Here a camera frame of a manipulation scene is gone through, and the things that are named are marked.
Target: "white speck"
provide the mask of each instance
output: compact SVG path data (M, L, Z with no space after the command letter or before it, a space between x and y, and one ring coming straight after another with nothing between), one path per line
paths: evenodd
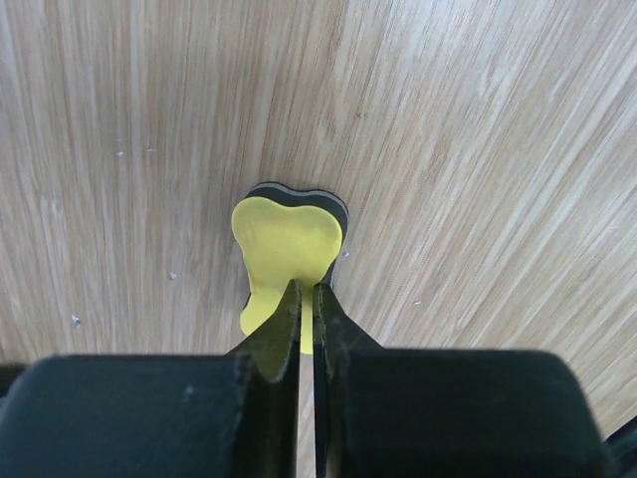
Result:
M195 394L195 387L192 385L188 385L183 390L183 401L188 403L192 398L192 395Z

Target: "wooden surface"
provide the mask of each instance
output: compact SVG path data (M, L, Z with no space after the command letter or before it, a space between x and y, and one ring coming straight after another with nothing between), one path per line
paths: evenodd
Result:
M6 0L0 134L0 360L226 351L279 180L348 203L382 344L553 351L637 412L632 0Z

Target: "yellow object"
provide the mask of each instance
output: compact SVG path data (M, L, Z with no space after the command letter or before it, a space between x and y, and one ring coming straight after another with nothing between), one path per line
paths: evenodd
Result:
M335 217L315 206L283 206L264 197L244 199L232 213L250 280L250 300L241 314L249 335L274 311L292 279L302 286L301 352L311 354L312 288L336 259L342 231Z

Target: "wood grain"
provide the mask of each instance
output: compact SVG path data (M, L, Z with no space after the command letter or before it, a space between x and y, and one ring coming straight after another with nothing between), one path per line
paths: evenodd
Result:
M0 360L224 352L278 180L348 203L381 343L553 351L637 412L634 1L5 0L0 141Z

